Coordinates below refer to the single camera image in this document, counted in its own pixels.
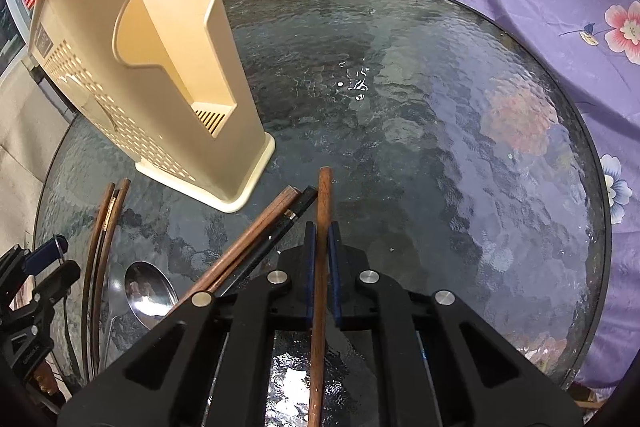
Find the metal spoon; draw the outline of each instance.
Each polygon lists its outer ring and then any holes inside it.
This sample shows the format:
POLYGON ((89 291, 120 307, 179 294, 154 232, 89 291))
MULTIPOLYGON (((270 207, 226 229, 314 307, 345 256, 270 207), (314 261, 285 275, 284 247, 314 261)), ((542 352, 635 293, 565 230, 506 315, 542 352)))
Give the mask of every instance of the metal spoon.
POLYGON ((118 263, 111 264, 109 267, 109 287, 107 288, 109 314, 107 315, 107 330, 102 338, 98 373, 101 373, 104 370, 104 366, 107 363, 107 347, 111 340, 111 328, 113 328, 113 321, 121 315, 124 315, 129 310, 127 296, 124 292, 124 276, 125 271, 122 265, 118 263))
POLYGON ((124 276, 129 307, 148 330, 153 328, 178 301, 174 287, 152 264, 136 261, 124 276))

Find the purple fabric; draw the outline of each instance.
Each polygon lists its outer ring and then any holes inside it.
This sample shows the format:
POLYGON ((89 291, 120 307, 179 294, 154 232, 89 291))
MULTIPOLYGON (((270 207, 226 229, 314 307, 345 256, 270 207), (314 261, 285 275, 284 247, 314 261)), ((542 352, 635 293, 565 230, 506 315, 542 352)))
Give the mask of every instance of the purple fabric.
POLYGON ((538 58, 593 137, 609 187, 612 261, 604 311, 577 380, 613 387, 640 347, 640 2, 457 1, 538 58))

